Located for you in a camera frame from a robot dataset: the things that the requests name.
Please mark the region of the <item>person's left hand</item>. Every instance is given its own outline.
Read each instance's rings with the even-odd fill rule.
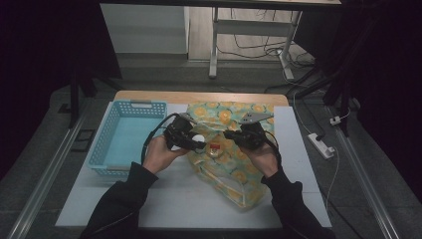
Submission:
[[[176,157],[184,155],[188,151],[184,148],[168,149],[164,135],[160,135],[149,143],[142,166],[155,174],[167,168]]]

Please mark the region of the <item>patterned cloth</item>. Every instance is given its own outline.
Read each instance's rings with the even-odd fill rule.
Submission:
[[[193,131],[204,135],[207,142],[205,150],[187,154],[195,172],[239,207],[254,206],[267,190],[261,183],[263,174],[233,140],[224,137],[223,131],[239,130],[238,121],[246,113],[273,114],[274,107],[232,102],[194,103],[188,106],[187,112],[198,122]],[[262,120],[261,126],[274,134],[274,118]],[[210,144],[221,145],[218,155],[210,153]]]

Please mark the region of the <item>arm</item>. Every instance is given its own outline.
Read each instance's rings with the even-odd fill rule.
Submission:
[[[323,228],[302,199],[302,184],[291,183],[278,168],[273,150],[265,144],[254,151],[241,148],[252,163],[264,174],[262,182],[273,195],[273,207],[283,224],[286,238],[335,238],[332,231]]]
[[[164,136],[155,137],[143,165],[133,162],[127,181],[116,182],[100,199],[81,238],[135,238],[139,209],[158,179],[154,174],[187,151],[168,150]]]

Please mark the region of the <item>black jacket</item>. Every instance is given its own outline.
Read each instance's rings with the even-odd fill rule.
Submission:
[[[100,199],[81,238],[136,238],[139,209],[157,179],[133,162],[127,181],[118,181]],[[262,182],[270,188],[273,206],[284,225],[281,238],[335,238],[304,205],[302,184],[290,183],[282,168]]]

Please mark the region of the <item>basket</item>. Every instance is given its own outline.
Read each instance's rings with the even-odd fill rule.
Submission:
[[[146,138],[166,116],[166,102],[110,103],[88,152],[88,167],[100,175],[128,176],[131,163],[140,162]]]

